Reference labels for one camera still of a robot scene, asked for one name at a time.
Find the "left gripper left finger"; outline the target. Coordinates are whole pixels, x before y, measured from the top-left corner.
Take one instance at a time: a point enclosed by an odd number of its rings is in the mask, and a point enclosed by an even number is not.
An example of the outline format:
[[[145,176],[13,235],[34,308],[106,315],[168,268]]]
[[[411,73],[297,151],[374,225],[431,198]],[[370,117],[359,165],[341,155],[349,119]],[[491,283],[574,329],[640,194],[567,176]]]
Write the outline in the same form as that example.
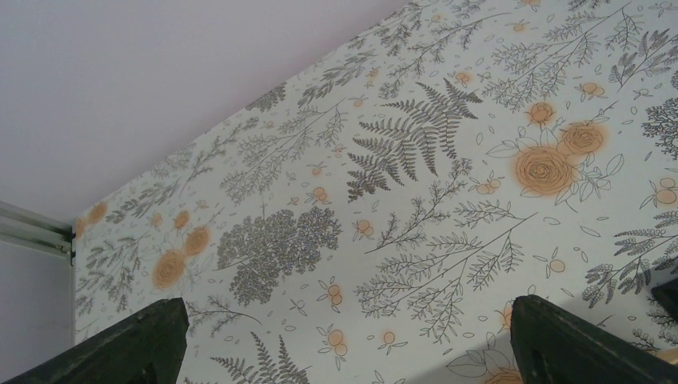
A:
[[[158,300],[8,383],[175,383],[188,328],[182,298]]]

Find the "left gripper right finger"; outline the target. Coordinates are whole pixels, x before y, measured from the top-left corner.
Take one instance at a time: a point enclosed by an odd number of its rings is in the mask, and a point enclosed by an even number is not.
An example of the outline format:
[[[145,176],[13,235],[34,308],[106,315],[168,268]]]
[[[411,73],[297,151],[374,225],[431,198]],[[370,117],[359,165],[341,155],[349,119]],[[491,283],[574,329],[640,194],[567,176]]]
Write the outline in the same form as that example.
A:
[[[511,346],[524,383],[676,383],[677,366],[536,296],[512,304]]]

